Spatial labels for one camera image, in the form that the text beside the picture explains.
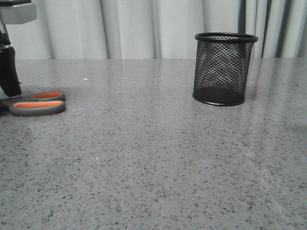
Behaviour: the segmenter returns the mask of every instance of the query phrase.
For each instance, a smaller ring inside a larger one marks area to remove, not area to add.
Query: white curtain
[[[33,0],[17,59],[195,58],[196,33],[254,34],[255,58],[307,57],[307,0]]]

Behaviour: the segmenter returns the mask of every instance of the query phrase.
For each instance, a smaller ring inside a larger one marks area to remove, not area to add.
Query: granite countertop
[[[231,107],[192,98],[194,60],[17,70],[67,109],[0,115],[1,230],[307,228],[307,58],[252,60]]]

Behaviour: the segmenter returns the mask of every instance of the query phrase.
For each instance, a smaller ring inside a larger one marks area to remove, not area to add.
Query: scissor handle
[[[18,102],[10,106],[13,116],[42,116],[58,114],[65,110],[63,101]]]
[[[65,94],[60,91],[41,92],[31,96],[33,101],[65,101]]]

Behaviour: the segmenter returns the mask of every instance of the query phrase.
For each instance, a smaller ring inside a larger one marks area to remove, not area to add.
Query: speckled gray countertop
[[[192,98],[194,60],[17,69],[67,109],[0,115],[1,230],[307,229],[306,58],[253,60],[232,107]]]

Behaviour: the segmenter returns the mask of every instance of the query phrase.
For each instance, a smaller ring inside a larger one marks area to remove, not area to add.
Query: black mesh pen holder
[[[193,98],[232,106],[244,102],[251,50],[258,37],[202,33],[198,40]]]

